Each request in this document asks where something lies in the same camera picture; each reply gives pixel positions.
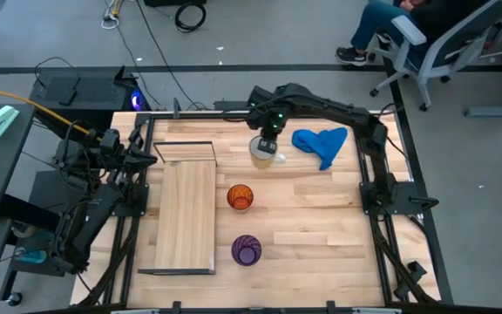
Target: wooden board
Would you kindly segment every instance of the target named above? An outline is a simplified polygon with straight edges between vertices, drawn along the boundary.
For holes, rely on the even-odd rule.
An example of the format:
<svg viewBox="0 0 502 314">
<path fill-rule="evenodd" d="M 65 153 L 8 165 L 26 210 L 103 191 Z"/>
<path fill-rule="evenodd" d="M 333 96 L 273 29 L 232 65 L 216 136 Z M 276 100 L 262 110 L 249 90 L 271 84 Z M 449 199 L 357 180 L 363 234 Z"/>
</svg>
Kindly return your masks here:
<svg viewBox="0 0 502 314">
<path fill-rule="evenodd" d="M 116 113 L 112 122 L 125 139 L 131 132 L 134 113 Z M 400 147 L 400 136 L 392 116 L 382 117 L 390 138 Z M 253 166 L 248 142 L 257 134 L 245 123 L 219 119 L 158 120 L 155 141 L 211 140 L 218 159 L 216 175 L 216 275 L 150 276 L 133 274 L 128 306 L 170 308 L 173 301 L 183 307 L 323 307 L 327 300 L 337 306 L 383 304 L 377 262 L 368 218 L 363 214 L 358 183 L 361 180 L 354 137 L 349 135 L 333 166 L 319 171 L 320 161 L 291 145 L 294 130 L 342 127 L 324 119 L 292 119 L 279 136 L 280 153 L 286 161 L 266 170 Z M 410 178 L 404 157 L 387 146 L 390 170 L 399 181 Z M 163 164 L 148 171 L 150 195 L 147 215 L 141 220 L 134 269 L 151 268 L 156 252 Z M 254 204 L 245 215 L 229 207 L 226 193 L 243 183 L 254 191 Z M 438 287 L 424 234 L 408 218 L 394 217 L 398 246 L 404 264 L 418 261 L 427 270 L 420 284 L 439 299 Z M 113 230 L 115 221 L 106 224 Z M 250 234 L 262 244 L 261 260 L 241 267 L 231 257 L 232 241 Z M 112 237 L 92 246 L 93 262 L 84 274 L 90 285 L 107 265 Z M 391 288 L 396 288 L 389 267 Z M 114 300 L 120 290 L 117 278 Z M 86 294 L 76 284 L 73 300 Z"/>
<path fill-rule="evenodd" d="M 140 272 L 214 273 L 215 189 L 214 160 L 167 162 L 154 267 Z"/>
</svg>

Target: yellow cable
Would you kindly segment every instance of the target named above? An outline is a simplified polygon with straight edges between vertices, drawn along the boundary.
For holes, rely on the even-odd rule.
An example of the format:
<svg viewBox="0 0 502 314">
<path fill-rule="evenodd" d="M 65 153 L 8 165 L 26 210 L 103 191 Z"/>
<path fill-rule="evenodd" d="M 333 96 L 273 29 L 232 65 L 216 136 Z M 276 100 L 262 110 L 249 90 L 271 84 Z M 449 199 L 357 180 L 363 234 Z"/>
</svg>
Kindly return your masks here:
<svg viewBox="0 0 502 314">
<path fill-rule="evenodd" d="M 47 113 L 51 117 L 53 117 L 55 119 L 58 119 L 59 121 L 65 123 L 67 126 L 70 126 L 72 124 L 72 122 L 70 122 L 66 118 L 60 116 L 59 114 L 53 112 L 52 110 L 50 110 L 50 109 L 48 109 L 48 108 L 46 108 L 46 107 L 44 107 L 42 105 L 39 105 L 39 104 L 35 103 L 34 101 L 32 101 L 30 99 L 26 99 L 26 98 L 17 96 L 17 95 L 15 95 L 13 93 L 10 93 L 10 92 L 1 92 L 1 91 L 0 91 L 0 96 L 10 97 L 10 98 L 13 98 L 13 99 L 16 99 L 16 100 L 23 101 L 23 102 L 25 102 L 25 103 L 27 103 L 29 105 L 33 105 L 39 111 L 41 111 L 43 113 Z M 86 135 L 90 135 L 90 132 L 88 130 L 86 130 L 85 128 L 81 127 L 81 126 L 74 125 L 73 128 L 75 130 L 77 130 L 77 131 L 80 131 L 80 132 L 86 134 Z"/>
</svg>

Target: jeans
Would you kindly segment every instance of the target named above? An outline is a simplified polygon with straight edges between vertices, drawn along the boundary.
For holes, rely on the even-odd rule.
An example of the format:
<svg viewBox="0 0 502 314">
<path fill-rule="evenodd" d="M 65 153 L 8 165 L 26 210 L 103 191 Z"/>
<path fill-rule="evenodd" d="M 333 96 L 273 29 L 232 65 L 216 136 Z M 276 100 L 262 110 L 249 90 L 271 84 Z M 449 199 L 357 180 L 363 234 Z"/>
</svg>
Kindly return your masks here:
<svg viewBox="0 0 502 314">
<path fill-rule="evenodd" d="M 362 20 L 359 23 L 356 35 L 351 40 L 354 48 L 366 50 L 377 29 L 387 33 L 396 44 L 402 44 L 404 35 L 392 24 L 392 19 L 406 16 L 414 25 L 417 26 L 417 23 L 408 11 L 399 7 L 401 2 L 400 0 L 394 0 L 394 5 L 390 5 L 380 0 L 369 0 L 365 9 L 363 9 Z"/>
</svg>

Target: purple cup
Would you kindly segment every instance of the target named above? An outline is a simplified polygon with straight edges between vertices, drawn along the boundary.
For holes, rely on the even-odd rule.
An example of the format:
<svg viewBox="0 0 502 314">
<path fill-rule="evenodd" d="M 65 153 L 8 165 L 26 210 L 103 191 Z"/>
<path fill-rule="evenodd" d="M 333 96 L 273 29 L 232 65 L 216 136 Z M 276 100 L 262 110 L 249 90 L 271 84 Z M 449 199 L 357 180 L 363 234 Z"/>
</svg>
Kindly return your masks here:
<svg viewBox="0 0 502 314">
<path fill-rule="evenodd" d="M 252 235 L 242 235 L 232 244 L 232 258 L 241 266 L 251 266 L 261 259 L 262 247 Z"/>
</svg>

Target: person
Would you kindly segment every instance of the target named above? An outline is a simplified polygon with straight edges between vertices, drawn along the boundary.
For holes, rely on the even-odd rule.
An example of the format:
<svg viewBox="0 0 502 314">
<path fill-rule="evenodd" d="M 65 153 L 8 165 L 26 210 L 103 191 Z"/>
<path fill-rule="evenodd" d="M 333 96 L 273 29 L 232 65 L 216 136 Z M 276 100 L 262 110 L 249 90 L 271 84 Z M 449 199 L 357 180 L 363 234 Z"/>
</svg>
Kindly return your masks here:
<svg viewBox="0 0 502 314">
<path fill-rule="evenodd" d="M 351 47 L 336 49 L 336 57 L 344 64 L 363 66 L 367 63 L 366 49 L 375 34 L 385 43 L 404 41 L 402 33 L 392 24 L 395 17 L 405 16 L 416 25 L 431 44 L 455 24 L 468 17 L 486 0 L 394 0 L 394 4 L 370 0 Z"/>
</svg>

